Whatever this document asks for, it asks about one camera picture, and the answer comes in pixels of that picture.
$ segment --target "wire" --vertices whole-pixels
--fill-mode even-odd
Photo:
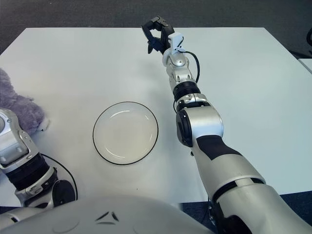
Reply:
[[[175,111],[175,113],[176,113],[176,108],[175,108],[175,101],[174,101],[174,104],[173,104],[173,106],[174,106],[174,111]]]
[[[41,154],[41,155],[44,156],[44,157],[47,157],[48,159],[50,159],[50,160],[52,160],[52,161],[54,161],[54,162],[56,162],[58,165],[60,165],[62,168],[64,168],[65,171],[67,171],[67,173],[70,175],[70,177],[71,177],[72,180],[73,180],[73,183],[74,183],[74,186],[75,186],[75,191],[76,191],[76,200],[78,200],[78,189],[77,189],[77,184],[76,184],[76,181],[75,181],[73,175],[70,173],[70,171],[69,171],[63,164],[61,164],[60,162],[58,162],[56,159],[53,159],[53,158],[51,158],[51,157],[49,157],[49,156],[47,156],[47,155],[45,155],[45,154]]]
[[[198,83],[199,74],[200,74],[200,67],[199,67],[199,61],[198,61],[197,56],[196,56],[194,53],[190,52],[190,51],[179,51],[179,52],[181,52],[181,53],[187,53],[187,54],[190,54],[190,55],[192,55],[192,56],[194,57],[194,59],[195,59],[195,61],[196,61],[196,66],[197,66],[196,83]]]

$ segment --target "stuffed animal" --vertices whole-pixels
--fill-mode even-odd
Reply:
[[[0,108],[13,111],[19,118],[20,127],[29,135],[44,131],[49,120],[41,107],[32,98],[18,95],[11,84],[8,74],[0,68]]]

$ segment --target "glass plate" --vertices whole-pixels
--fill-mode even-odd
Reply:
[[[106,109],[93,128],[93,143],[107,161],[126,165],[140,161],[154,147],[158,124],[153,113],[136,102]]]

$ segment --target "floor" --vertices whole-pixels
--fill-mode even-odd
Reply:
[[[173,27],[265,27],[287,49],[312,55],[311,0],[1,0],[0,54],[27,27],[140,27],[156,15]],[[312,191],[282,198],[312,225]],[[183,210],[212,225],[207,203],[185,203]]]

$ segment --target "white table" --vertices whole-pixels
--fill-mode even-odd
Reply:
[[[199,58],[198,85],[223,118],[226,144],[280,194],[312,190],[312,75],[263,28],[176,31]],[[80,197],[204,201],[195,159],[176,137],[161,59],[147,54],[139,28],[29,28],[0,56],[0,67],[16,91],[34,97],[50,118],[47,131],[33,139],[73,173]],[[151,153],[127,166],[105,161],[92,143],[97,117],[122,101],[144,104],[159,124]],[[67,176],[61,169],[60,175]],[[0,205],[18,205],[13,192],[1,175]]]
[[[312,73],[312,58],[300,58],[299,61]]]

